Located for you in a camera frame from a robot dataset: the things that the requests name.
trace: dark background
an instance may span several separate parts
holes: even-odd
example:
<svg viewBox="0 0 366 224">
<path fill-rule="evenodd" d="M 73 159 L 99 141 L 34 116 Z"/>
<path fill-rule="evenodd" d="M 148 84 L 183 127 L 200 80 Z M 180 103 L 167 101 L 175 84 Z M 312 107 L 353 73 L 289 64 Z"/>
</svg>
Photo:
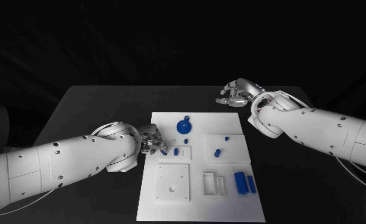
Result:
<svg viewBox="0 0 366 224">
<path fill-rule="evenodd" d="M 366 118 L 364 8 L 364 0 L 1 0 L 7 145 L 33 145 L 75 85 L 245 78 L 299 86 L 317 108 Z"/>
</svg>

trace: small blue piece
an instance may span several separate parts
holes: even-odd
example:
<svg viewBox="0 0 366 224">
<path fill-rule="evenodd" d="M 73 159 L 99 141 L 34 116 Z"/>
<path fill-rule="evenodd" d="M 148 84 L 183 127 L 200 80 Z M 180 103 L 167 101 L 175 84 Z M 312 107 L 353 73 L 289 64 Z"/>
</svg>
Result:
<svg viewBox="0 0 366 224">
<path fill-rule="evenodd" d="M 253 178 L 250 175 L 248 176 L 248 182 L 249 182 L 249 187 L 250 187 L 252 193 L 256 193 L 255 185 L 253 185 Z"/>
<path fill-rule="evenodd" d="M 214 157 L 219 157 L 219 154 L 220 154 L 220 149 L 216 149 Z"/>
<path fill-rule="evenodd" d="M 246 179 L 245 179 L 243 173 L 237 172 L 233 174 L 233 176 L 235 176 L 235 181 L 236 181 L 237 193 L 248 194 L 249 189 L 248 189 L 248 184 L 246 184 Z"/>
<path fill-rule="evenodd" d="M 184 117 L 184 120 L 177 123 L 177 131 L 181 134 L 187 134 L 191 130 L 191 125 L 188 123 L 188 116 Z"/>
</svg>

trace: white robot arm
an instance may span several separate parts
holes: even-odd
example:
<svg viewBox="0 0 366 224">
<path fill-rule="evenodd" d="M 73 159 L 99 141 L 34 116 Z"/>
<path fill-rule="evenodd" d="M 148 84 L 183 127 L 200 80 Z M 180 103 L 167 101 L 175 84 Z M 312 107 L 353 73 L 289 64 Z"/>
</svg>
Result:
<svg viewBox="0 0 366 224">
<path fill-rule="evenodd" d="M 135 129 L 124 123 L 101 126 L 90 135 L 0 154 L 0 208 L 90 177 L 106 168 L 126 172 L 137 155 L 167 146 L 155 124 Z"/>
<path fill-rule="evenodd" d="M 268 92 L 249 80 L 239 78 L 226 84 L 220 94 L 230 90 L 229 98 L 216 102 L 233 107 L 250 106 L 248 119 L 253 127 L 271 138 L 284 132 L 299 144 L 347 161 L 366 165 L 364 120 L 330 111 L 301 108 L 282 91 Z"/>
</svg>

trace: blue block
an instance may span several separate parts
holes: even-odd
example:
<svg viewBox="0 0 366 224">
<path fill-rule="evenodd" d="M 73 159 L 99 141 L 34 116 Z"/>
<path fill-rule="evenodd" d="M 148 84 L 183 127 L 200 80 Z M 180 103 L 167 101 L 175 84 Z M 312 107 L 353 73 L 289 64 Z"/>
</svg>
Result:
<svg viewBox="0 0 366 224">
<path fill-rule="evenodd" d="M 219 154 L 220 154 L 220 149 L 216 149 L 214 157 L 219 157 Z"/>
<path fill-rule="evenodd" d="M 256 193 L 255 185 L 253 185 L 253 178 L 250 175 L 248 176 L 248 182 L 249 182 L 249 187 L 250 187 L 252 193 Z"/>
<path fill-rule="evenodd" d="M 249 189 L 248 189 L 248 184 L 246 184 L 246 179 L 245 179 L 243 173 L 237 172 L 233 174 L 233 176 L 235 176 L 235 181 L 236 181 L 237 193 L 248 194 Z"/>
</svg>

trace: table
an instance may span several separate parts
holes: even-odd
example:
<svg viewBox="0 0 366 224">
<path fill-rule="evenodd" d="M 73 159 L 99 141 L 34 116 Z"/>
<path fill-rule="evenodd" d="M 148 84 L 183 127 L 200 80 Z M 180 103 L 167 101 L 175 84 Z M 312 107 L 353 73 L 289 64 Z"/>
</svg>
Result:
<svg viewBox="0 0 366 224">
<path fill-rule="evenodd" d="M 73 86 L 34 146 L 89 134 L 112 121 L 138 127 L 150 123 L 152 111 L 239 113 L 266 222 L 364 223 L 364 188 L 335 159 L 297 144 L 285 134 L 276 139 L 262 135 L 246 121 L 249 108 L 214 102 L 220 89 L 222 86 Z M 265 89 L 281 89 L 311 105 L 298 87 Z M 1 223 L 134 223 L 144 158 L 139 154 L 138 165 L 126 173 L 102 170 L 56 189 L 37 203 L 1 216 Z M 17 209 L 43 194 L 4 210 Z"/>
</svg>

